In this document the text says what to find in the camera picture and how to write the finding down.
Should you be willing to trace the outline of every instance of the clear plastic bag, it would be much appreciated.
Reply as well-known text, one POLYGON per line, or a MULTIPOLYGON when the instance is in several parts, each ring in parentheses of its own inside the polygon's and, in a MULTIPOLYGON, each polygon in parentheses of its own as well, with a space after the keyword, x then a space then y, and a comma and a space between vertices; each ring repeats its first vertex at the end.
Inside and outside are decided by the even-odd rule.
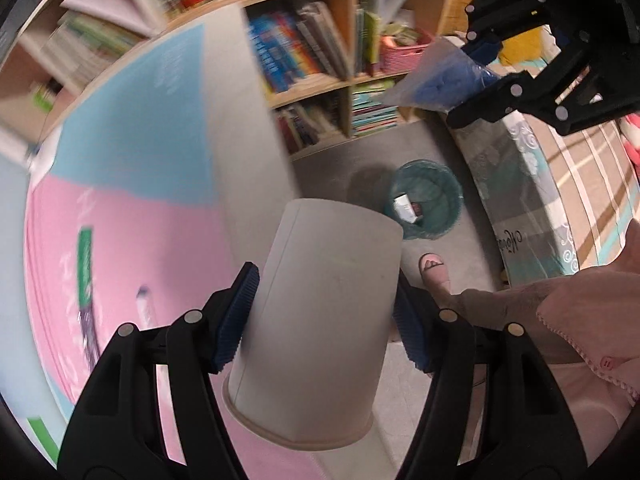
POLYGON ((424 50, 420 64, 384 92, 381 101, 388 106, 448 112, 498 79, 449 40, 438 38, 424 50))

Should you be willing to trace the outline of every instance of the teal trash can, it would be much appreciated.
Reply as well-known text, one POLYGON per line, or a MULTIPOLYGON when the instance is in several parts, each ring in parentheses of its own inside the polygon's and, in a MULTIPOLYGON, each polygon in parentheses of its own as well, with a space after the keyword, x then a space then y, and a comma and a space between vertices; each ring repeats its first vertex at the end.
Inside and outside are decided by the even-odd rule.
POLYGON ((462 205, 462 187, 449 168, 431 160, 414 160, 394 173, 385 213, 402 226, 405 240, 435 240, 456 224, 462 205), (422 207, 422 218, 415 224, 400 219, 394 209, 394 200, 404 194, 422 207))

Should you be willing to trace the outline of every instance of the slipper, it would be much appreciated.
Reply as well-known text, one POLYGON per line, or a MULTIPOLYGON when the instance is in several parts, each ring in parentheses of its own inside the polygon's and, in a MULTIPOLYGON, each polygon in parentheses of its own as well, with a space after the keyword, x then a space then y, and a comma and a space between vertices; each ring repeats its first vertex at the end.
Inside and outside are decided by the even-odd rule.
POLYGON ((418 268, 427 289, 440 287, 450 293, 449 269, 440 256, 435 253, 423 254, 418 261, 418 268))

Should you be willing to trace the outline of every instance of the person's leg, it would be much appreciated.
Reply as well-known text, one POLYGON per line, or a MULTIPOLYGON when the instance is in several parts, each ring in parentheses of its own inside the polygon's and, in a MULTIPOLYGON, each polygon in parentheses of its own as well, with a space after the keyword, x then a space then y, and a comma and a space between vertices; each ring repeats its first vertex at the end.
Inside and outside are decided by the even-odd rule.
POLYGON ((547 329, 536 317, 538 305, 568 276, 541 280, 498 292, 469 288, 450 293, 449 272, 437 254, 429 253, 418 263, 425 288, 440 308, 450 308, 469 323, 502 330, 507 323, 520 323, 548 364, 579 363, 578 353, 559 335, 547 329))

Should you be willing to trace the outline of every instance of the yellow cloth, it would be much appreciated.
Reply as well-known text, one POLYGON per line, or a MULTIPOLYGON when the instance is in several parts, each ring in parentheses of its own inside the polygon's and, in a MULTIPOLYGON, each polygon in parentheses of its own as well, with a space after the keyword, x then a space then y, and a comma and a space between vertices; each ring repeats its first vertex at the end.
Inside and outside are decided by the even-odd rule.
POLYGON ((542 57, 542 27, 523 32, 502 42, 498 55, 503 65, 514 65, 523 61, 533 61, 542 57))

